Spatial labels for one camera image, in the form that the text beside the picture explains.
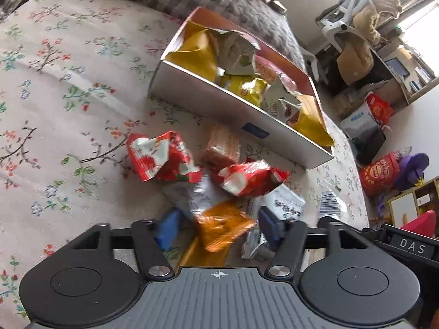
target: white box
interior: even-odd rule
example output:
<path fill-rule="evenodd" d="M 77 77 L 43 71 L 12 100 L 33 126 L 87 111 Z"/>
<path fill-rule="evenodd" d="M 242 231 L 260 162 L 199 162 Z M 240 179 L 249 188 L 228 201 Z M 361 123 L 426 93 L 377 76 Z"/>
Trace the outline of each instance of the white box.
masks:
<path fill-rule="evenodd" d="M 163 52 L 155 70 L 148 93 L 152 93 L 170 103 L 180 105 L 202 117 L 211 117 L 234 129 L 245 131 L 258 143 L 269 147 L 281 156 L 311 169 L 334 158 L 332 147 L 320 147 L 296 130 L 280 122 L 265 111 L 243 100 L 226 89 L 165 60 L 169 52 L 176 51 L 183 42 L 183 31 L 188 21 L 210 28 L 243 30 L 216 13 L 198 7 L 182 24 L 168 47 Z M 275 63 L 298 86 L 302 94 L 319 97 L 310 77 L 286 59 L 279 52 L 255 37 L 260 43 L 258 52 Z"/>

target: gold snack package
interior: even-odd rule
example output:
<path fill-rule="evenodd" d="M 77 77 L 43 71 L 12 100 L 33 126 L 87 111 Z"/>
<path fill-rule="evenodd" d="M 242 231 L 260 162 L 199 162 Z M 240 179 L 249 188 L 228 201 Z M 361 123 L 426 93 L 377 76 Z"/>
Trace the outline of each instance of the gold snack package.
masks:
<path fill-rule="evenodd" d="M 181 257 L 177 270 L 180 267 L 224 267 L 231 247 L 230 243 L 218 252 L 209 252 L 200 236 L 196 236 Z"/>
<path fill-rule="evenodd" d="M 195 215 L 200 237 L 206 250 L 218 252 L 256 223 L 241 212 L 234 202 L 225 201 L 204 213 Z"/>
<path fill-rule="evenodd" d="M 254 75 L 224 74 L 218 78 L 218 85 L 260 107 L 268 84 Z"/>
<path fill-rule="evenodd" d="M 319 105 L 314 96 L 297 93 L 295 97 L 300 101 L 302 107 L 299 117 L 294 123 L 287 121 L 287 125 L 308 137 L 311 141 L 322 147 L 334 146 L 333 138 L 328 134 L 324 121 L 319 113 Z"/>
<path fill-rule="evenodd" d="M 178 51 L 169 52 L 165 60 L 215 82 L 216 55 L 210 38 L 209 28 L 188 22 L 183 44 Z"/>

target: pink object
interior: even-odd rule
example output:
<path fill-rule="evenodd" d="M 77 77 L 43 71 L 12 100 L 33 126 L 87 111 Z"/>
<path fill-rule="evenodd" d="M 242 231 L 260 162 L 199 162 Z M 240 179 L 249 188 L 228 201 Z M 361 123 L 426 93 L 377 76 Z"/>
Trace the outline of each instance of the pink object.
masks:
<path fill-rule="evenodd" d="M 415 234 L 426 237 L 433 237 L 436 228 L 436 213 L 429 210 L 423 213 L 420 217 L 412 220 L 408 224 L 401 227 L 402 230 L 414 232 Z"/>

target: floral tablecloth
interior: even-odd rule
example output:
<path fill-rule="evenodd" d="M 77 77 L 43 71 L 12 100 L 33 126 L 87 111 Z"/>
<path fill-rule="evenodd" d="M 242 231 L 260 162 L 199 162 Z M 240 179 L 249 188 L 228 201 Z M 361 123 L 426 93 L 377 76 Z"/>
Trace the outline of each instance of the floral tablecloth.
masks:
<path fill-rule="evenodd" d="M 209 121 L 147 97 L 159 57 L 179 26 L 122 0 L 30 0 L 0 25 L 0 327 L 28 322 L 21 278 L 95 223 L 128 227 L 171 204 L 159 182 L 142 183 L 127 157 L 130 132 L 178 131 L 195 159 Z M 252 141 L 243 157 L 291 170 L 301 219 L 315 225 L 322 182 L 342 190 L 349 223 L 367 226 L 354 159 L 328 119 L 335 159 L 307 171 Z M 166 254 L 176 264 L 178 239 Z"/>

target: purple hat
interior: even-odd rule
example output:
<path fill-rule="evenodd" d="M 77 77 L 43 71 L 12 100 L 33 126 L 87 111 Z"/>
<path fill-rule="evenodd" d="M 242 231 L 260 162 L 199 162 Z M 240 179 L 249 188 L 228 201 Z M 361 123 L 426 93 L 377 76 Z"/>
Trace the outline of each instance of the purple hat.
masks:
<path fill-rule="evenodd" d="M 399 161 L 399 174 L 393 186 L 399 191 L 409 189 L 424 177 L 424 170 L 430 164 L 429 156 L 426 154 L 415 154 L 405 156 Z"/>

